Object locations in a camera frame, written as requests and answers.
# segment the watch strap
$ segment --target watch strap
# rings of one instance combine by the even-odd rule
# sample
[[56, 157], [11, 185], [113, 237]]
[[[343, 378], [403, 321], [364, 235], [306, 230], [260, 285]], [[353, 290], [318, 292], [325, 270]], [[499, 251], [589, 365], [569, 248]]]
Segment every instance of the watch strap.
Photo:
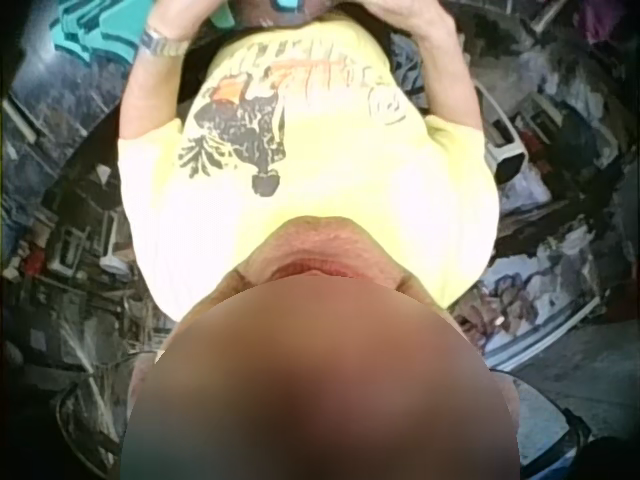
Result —
[[151, 27], [146, 27], [140, 37], [140, 47], [156, 57], [181, 57], [189, 50], [190, 40], [173, 40]]

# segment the t-shirt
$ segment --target t-shirt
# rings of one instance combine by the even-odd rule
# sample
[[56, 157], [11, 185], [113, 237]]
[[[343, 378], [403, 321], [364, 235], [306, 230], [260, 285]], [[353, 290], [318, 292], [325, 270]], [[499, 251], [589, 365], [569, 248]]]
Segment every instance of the t-shirt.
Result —
[[351, 219], [445, 308], [496, 237], [483, 134], [423, 118], [345, 17], [223, 48], [184, 127], [120, 140], [119, 168], [139, 268], [176, 321], [292, 218]]

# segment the person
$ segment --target person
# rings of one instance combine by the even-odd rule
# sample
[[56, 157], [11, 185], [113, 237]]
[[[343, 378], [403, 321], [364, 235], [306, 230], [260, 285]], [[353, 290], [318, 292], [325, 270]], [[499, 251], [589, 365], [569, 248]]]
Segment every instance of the person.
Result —
[[184, 47], [221, 3], [158, 0], [122, 100], [136, 258], [178, 324], [134, 374], [118, 470], [515, 478], [517, 393], [446, 312], [499, 210], [454, 20], [437, 0], [360, 0], [417, 43], [426, 119], [334, 12], [224, 46], [183, 125]]
[[[498, 195], [455, 22], [437, 0], [360, 2], [419, 46], [426, 119], [343, 15], [226, 45], [184, 127], [183, 55], [140, 49], [120, 111], [122, 199], [139, 268], [176, 330], [307, 273], [446, 309], [486, 267]], [[186, 43], [221, 3], [158, 0], [148, 31]]]

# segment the hand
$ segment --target hand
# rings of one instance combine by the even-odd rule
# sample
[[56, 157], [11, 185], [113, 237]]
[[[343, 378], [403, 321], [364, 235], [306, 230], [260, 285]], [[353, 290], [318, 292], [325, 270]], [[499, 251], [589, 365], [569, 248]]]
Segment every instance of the hand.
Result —
[[427, 36], [434, 28], [453, 25], [453, 19], [438, 0], [356, 1], [376, 17], [415, 37]]
[[147, 23], [172, 40], [193, 38], [202, 23], [226, 0], [157, 0]]

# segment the fabric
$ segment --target fabric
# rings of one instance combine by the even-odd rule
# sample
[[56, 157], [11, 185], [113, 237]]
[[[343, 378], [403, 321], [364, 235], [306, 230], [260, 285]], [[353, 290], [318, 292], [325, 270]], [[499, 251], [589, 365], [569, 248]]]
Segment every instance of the fabric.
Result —
[[344, 17], [227, 46], [184, 128], [121, 140], [119, 167], [138, 264], [176, 321], [299, 216], [355, 221], [443, 307], [496, 237], [482, 133], [425, 121]]

